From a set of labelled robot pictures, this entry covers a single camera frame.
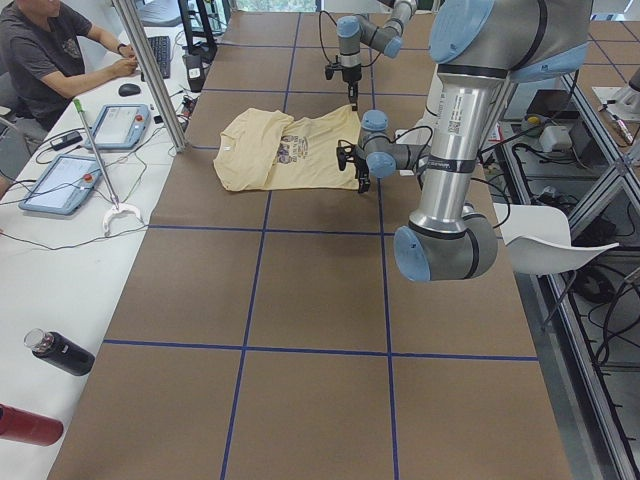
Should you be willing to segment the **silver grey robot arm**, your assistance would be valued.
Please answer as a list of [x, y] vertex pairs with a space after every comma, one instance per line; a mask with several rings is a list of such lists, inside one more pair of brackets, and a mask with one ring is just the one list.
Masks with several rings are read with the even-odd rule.
[[403, 34], [411, 18], [418, 10], [414, 0], [381, 1], [391, 8], [383, 26], [377, 26], [363, 15], [347, 15], [336, 23], [338, 54], [327, 59], [325, 77], [331, 80], [335, 72], [341, 74], [347, 84], [349, 104], [358, 110], [359, 82], [362, 79], [360, 46], [366, 45], [389, 58], [395, 58], [403, 46]]
[[490, 221], [466, 196], [491, 104], [508, 83], [554, 78], [578, 70], [587, 53], [589, 1], [448, 1], [438, 11], [429, 53], [442, 84], [436, 123], [422, 145], [387, 137], [386, 115], [366, 112], [358, 142], [338, 147], [340, 167], [353, 164], [361, 190], [371, 177], [413, 170], [419, 206], [394, 236], [398, 269], [416, 282], [469, 279], [497, 256]]

